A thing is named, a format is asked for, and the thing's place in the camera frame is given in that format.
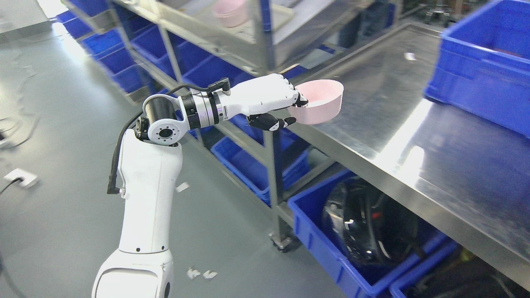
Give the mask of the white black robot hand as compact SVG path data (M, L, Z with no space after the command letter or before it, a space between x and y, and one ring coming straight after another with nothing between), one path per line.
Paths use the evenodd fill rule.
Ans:
M247 117L250 126L277 131L295 123L296 118L277 118L270 111L305 108L308 100L284 76L269 74L231 87L229 95L219 95L219 103L219 120L230 120L241 114Z

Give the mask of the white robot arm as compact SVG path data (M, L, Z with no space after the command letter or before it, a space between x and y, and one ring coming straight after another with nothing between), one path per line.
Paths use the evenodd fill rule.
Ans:
M112 159L108 194L125 200L118 249L95 277L93 298L167 298L174 279L170 218L183 164L181 138L225 116L218 92L230 95L227 77L206 88L181 84L145 99L136 127L126 124Z

